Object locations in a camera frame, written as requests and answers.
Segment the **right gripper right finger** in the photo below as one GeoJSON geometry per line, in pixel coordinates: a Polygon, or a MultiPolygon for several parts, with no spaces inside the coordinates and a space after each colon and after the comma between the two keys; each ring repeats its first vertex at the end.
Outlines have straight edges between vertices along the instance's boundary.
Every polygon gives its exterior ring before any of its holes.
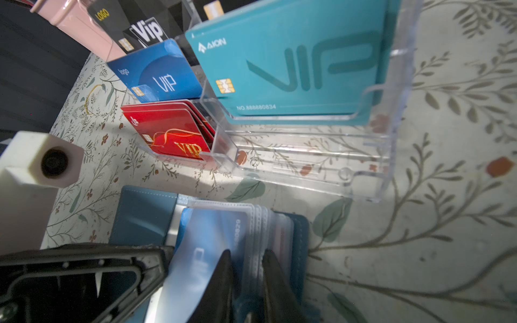
{"type": "Polygon", "coordinates": [[[265,250],[262,267],[265,322],[308,322],[272,250],[265,250]]]}

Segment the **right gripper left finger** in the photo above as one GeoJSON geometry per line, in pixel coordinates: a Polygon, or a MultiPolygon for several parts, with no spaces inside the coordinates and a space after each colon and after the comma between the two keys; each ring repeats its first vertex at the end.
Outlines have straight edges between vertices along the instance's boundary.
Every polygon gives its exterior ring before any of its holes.
{"type": "Polygon", "coordinates": [[[188,323],[233,322],[234,269],[230,250],[223,251],[211,279],[188,323]]]}

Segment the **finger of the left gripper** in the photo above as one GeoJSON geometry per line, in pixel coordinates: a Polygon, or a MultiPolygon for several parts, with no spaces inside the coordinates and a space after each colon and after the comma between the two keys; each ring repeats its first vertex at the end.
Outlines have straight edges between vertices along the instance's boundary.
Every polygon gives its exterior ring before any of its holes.
{"type": "Polygon", "coordinates": [[[1,257],[2,322],[125,322],[165,281],[172,246],[68,244],[1,257]]]}

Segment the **light blue VIP wallet card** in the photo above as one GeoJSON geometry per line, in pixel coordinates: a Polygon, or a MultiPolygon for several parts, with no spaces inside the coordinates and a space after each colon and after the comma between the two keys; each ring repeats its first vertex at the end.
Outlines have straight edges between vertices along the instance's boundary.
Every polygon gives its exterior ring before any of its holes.
{"type": "Polygon", "coordinates": [[[241,292],[249,216],[243,211],[186,208],[183,235],[170,264],[156,322],[186,322],[199,304],[225,250],[231,253],[234,285],[241,292]]]}

